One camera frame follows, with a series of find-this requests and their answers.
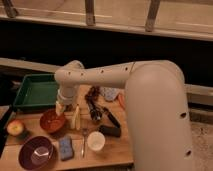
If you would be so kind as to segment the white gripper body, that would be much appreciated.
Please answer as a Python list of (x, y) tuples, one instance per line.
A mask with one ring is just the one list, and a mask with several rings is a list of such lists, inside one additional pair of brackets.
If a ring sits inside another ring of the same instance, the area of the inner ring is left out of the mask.
[(57, 92), (57, 100), (62, 105), (70, 105), (74, 102), (75, 90), (73, 88), (60, 87)]

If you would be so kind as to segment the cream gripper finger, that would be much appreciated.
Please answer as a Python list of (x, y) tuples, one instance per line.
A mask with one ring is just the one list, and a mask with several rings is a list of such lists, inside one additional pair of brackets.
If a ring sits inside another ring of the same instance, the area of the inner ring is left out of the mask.
[(62, 105), (60, 102), (56, 102), (55, 103), (55, 112), (58, 116), (60, 116), (61, 114), (63, 114), (65, 111), (65, 106)]

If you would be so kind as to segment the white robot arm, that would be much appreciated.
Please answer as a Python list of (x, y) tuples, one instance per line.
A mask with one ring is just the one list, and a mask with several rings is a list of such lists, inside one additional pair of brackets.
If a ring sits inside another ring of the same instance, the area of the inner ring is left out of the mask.
[(122, 88), (135, 171), (195, 171), (184, 75), (166, 60), (86, 69), (72, 61), (55, 72), (57, 99), (73, 102), (81, 84)]

